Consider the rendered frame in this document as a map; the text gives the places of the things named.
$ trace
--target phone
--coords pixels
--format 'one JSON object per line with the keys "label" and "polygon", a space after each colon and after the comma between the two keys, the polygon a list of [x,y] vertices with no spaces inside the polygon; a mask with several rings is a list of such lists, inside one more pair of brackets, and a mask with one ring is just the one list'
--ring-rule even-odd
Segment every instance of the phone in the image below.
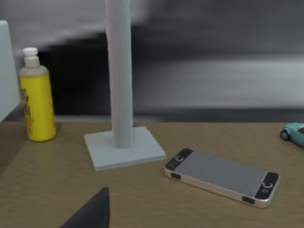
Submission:
{"label": "phone", "polygon": [[269,206],[280,175],[204,152],[183,149],[164,168],[177,181],[258,208]]}

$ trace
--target tabletop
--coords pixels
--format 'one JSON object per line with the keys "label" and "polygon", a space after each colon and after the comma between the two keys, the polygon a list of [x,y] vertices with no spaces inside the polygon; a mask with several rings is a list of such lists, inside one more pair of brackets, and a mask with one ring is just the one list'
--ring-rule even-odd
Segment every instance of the tabletop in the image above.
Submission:
{"label": "tabletop", "polygon": [[304,151],[278,136],[282,123],[141,123],[168,159],[192,148],[281,174],[271,205],[257,209],[164,176],[166,160],[94,171],[84,134],[109,123],[58,123],[49,142],[24,123],[0,124],[0,227],[59,227],[109,187],[112,228],[297,228],[304,217]]}

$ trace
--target pole base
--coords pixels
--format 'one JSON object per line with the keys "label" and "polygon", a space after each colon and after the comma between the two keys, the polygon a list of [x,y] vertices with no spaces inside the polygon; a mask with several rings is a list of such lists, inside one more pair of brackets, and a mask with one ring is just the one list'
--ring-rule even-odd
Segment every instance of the pole base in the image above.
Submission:
{"label": "pole base", "polygon": [[113,132],[85,135],[96,171],[166,159],[167,155],[146,127],[135,127],[133,146],[117,149],[113,145]]}

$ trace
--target car wheel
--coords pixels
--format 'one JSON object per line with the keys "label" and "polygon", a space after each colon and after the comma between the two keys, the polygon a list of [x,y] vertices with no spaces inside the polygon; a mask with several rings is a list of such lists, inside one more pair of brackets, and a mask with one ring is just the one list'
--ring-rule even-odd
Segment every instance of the car wheel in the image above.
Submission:
{"label": "car wheel", "polygon": [[286,130],[281,130],[280,137],[283,140],[289,140],[290,139],[290,135],[288,134],[288,132]]}

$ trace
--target cylindrical post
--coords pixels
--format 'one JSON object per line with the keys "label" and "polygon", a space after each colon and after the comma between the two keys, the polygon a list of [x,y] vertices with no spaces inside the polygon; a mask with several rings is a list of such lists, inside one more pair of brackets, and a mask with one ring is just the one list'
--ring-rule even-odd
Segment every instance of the cylindrical post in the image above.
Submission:
{"label": "cylindrical post", "polygon": [[130,11],[130,0],[106,0],[111,119],[114,146],[119,149],[127,149],[133,142]]}

